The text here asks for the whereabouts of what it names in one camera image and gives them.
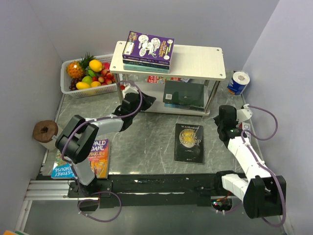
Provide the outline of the red 13-Storey Treehouse book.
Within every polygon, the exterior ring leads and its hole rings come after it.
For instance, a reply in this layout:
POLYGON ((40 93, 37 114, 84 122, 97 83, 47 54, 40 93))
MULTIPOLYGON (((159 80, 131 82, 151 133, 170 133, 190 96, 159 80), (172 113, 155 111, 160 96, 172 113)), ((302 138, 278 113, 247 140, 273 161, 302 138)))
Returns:
POLYGON ((181 78, 178 77, 161 77, 161 76, 149 76, 147 79, 148 83, 158 83, 163 84, 166 81, 180 81, 181 78))

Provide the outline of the teal paperback book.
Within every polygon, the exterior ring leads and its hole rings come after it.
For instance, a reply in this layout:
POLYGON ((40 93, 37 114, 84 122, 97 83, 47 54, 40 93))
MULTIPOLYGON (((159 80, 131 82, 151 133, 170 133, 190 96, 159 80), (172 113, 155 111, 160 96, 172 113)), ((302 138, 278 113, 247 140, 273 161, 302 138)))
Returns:
POLYGON ((124 64, 123 65, 124 70, 130 70, 130 71, 144 71, 144 72, 159 72, 159 73, 169 73, 169 70, 166 69, 160 69, 160 68, 152 68, 152 67, 145 67, 145 66, 138 66, 138 65, 130 65, 130 64, 124 64))

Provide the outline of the Little Women floral book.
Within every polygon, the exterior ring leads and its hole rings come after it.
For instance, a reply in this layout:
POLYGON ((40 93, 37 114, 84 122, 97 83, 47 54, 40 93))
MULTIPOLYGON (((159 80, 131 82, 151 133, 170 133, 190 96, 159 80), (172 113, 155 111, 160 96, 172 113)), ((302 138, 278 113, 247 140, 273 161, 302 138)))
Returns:
POLYGON ((125 60, 125 59, 123 59, 123 63, 124 64, 130 64, 130 65, 136 65, 136 66, 145 66, 145 67, 151 67, 151 68, 165 69, 165 70, 169 70, 170 69, 170 66, 168 66, 168 65, 147 63, 147 62, 134 61, 134 60, 125 60))

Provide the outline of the dark grey Mansfield book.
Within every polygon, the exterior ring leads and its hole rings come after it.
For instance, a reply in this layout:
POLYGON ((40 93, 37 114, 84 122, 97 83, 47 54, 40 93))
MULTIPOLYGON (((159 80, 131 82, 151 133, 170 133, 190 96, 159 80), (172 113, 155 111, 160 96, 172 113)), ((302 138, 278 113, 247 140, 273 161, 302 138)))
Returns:
POLYGON ((176 123, 174 161, 204 163, 203 126, 176 123))

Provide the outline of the purple 52-Storey Treehouse book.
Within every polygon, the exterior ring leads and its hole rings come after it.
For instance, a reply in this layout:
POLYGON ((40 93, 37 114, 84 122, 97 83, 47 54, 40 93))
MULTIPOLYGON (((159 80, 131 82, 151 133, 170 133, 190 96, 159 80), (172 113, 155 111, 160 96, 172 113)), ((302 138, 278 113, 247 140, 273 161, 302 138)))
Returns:
POLYGON ((170 65, 174 38, 130 31, 123 49, 123 58, 161 65, 170 65))

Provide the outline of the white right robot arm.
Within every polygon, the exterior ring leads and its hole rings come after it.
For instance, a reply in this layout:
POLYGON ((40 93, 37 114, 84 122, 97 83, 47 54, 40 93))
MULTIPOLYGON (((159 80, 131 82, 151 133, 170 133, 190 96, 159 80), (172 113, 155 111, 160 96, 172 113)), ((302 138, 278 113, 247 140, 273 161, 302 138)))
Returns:
POLYGON ((245 177, 233 171, 217 172, 214 191, 225 195, 228 191, 239 198, 249 218, 266 218, 286 215, 287 183, 283 176, 276 175, 257 155, 247 136, 251 131, 239 126, 252 117, 253 106, 246 104, 241 109, 221 105, 214 117, 220 140, 233 154, 244 171, 245 177))

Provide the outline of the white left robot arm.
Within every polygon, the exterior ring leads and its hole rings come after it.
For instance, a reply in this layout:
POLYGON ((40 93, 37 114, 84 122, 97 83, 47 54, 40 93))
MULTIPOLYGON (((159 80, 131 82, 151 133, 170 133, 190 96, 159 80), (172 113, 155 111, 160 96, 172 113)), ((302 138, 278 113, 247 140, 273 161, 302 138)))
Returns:
POLYGON ((93 173, 88 155, 98 135, 122 132, 130 127, 140 111, 149 109, 156 98, 145 93, 127 93, 122 103, 106 117, 86 119, 74 115, 55 146, 61 152, 63 161, 70 164, 79 190, 86 197, 98 192, 97 177, 93 173))

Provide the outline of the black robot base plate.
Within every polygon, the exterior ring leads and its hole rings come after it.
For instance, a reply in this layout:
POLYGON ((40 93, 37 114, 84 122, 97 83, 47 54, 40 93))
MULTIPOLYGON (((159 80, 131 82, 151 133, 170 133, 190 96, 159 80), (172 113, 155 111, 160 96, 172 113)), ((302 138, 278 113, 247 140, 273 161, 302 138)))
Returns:
POLYGON ((99 199, 100 208, 127 206, 196 205, 210 207, 211 199, 228 194, 219 173, 109 175, 97 180, 98 192, 84 195, 75 182, 68 197, 99 199))

